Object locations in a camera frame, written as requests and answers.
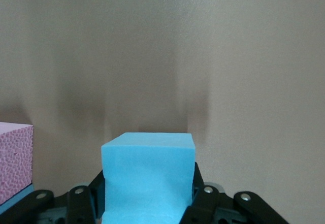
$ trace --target screw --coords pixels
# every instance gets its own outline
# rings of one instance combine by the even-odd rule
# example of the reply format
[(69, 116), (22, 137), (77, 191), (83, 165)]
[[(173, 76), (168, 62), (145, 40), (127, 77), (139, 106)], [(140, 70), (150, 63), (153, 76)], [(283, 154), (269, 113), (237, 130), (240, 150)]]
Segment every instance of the screw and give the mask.
[(78, 188), (78, 189), (75, 190), (75, 193), (76, 194), (81, 194), (82, 192), (83, 192), (83, 188), (82, 187), (80, 187), (80, 188)]
[(248, 195), (248, 194), (241, 194), (240, 197), (242, 198), (242, 200), (245, 200), (245, 201), (250, 201), (251, 200), (251, 197)]
[(37, 195), (36, 196), (36, 199), (42, 199), (42, 198), (44, 198), (46, 196), (46, 193), (41, 193), (41, 194), (39, 194), (39, 195)]
[(212, 192), (213, 192), (213, 188), (212, 188), (212, 187), (210, 187), (210, 186), (206, 186), (206, 187), (204, 188), (204, 192), (206, 192), (206, 193), (210, 194), (210, 193), (212, 193)]

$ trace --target blue cube front face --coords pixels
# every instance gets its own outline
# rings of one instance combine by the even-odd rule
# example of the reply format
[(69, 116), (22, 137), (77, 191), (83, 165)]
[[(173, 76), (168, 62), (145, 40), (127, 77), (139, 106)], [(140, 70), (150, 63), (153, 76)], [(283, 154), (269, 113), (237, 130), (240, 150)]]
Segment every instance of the blue cube front face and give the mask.
[(191, 204), (190, 134), (127, 133), (102, 146), (102, 159), (103, 223), (178, 223)]

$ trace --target plain background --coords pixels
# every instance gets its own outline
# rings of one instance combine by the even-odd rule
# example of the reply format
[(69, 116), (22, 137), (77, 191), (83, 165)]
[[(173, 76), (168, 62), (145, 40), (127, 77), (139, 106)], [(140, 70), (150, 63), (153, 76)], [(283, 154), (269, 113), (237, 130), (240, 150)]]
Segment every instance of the plain background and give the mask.
[(0, 120), (35, 127), (36, 189), (123, 132), (190, 132), (205, 181), (325, 220), (325, 0), (0, 0)]

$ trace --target pink cube top face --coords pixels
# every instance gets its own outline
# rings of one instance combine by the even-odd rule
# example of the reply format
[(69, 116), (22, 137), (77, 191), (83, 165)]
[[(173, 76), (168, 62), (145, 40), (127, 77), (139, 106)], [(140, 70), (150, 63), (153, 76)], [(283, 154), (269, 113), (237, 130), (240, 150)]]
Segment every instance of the pink cube top face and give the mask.
[(33, 126), (0, 122), (0, 204), (31, 184)]

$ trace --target pink textured cube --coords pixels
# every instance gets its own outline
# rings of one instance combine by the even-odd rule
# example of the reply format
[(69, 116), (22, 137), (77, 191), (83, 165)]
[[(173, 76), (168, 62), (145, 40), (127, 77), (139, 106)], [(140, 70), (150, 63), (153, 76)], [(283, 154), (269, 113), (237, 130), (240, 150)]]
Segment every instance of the pink textured cube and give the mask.
[(33, 126), (0, 122), (0, 204), (31, 184)]

